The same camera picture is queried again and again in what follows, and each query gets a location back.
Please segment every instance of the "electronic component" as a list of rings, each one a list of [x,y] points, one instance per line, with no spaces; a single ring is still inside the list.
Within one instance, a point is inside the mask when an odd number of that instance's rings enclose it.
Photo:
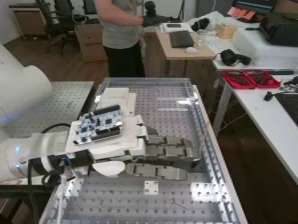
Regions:
[[[192,47],[194,42],[188,31],[178,31],[168,34],[172,48]]]
[[[279,93],[275,97],[284,108],[288,116],[298,125],[298,94],[296,93]]]
[[[119,105],[95,110],[79,117],[75,145],[117,136],[121,134],[122,114]]]

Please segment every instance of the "perforated metal surface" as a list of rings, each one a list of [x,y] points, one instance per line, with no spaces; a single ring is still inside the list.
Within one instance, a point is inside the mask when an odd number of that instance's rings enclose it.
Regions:
[[[136,93],[135,114],[142,115],[144,125],[198,146],[204,122],[187,79],[113,79],[99,94],[106,87],[128,87]],[[208,138],[204,146],[207,172],[190,174],[187,181],[158,180],[156,196],[143,194],[143,182],[150,179],[127,174],[109,179],[91,172],[74,181],[63,201],[63,223],[238,223]],[[54,223],[57,201],[47,224]]]
[[[27,137],[53,124],[70,124],[77,119],[93,82],[51,82],[51,86],[53,96],[3,127],[10,137]],[[53,131],[63,130],[65,128],[55,128]]]

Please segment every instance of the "keyboard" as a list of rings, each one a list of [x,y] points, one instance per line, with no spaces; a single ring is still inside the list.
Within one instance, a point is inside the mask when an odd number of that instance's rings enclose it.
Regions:
[[[194,42],[188,31],[170,33],[170,44],[172,48],[192,47]]]
[[[295,93],[279,93],[275,95],[281,107],[289,115],[292,121],[298,125],[298,94]]]

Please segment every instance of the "circuit board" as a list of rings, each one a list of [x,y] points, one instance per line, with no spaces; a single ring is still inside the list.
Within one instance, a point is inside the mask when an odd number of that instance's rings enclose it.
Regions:
[[[118,136],[122,128],[122,114],[119,105],[98,109],[81,115],[81,125],[77,127],[75,145]]]

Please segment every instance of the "cabinet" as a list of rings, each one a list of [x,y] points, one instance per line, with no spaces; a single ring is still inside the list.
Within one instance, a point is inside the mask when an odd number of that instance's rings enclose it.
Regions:
[[[9,5],[22,36],[39,36],[45,33],[45,20],[37,4]]]

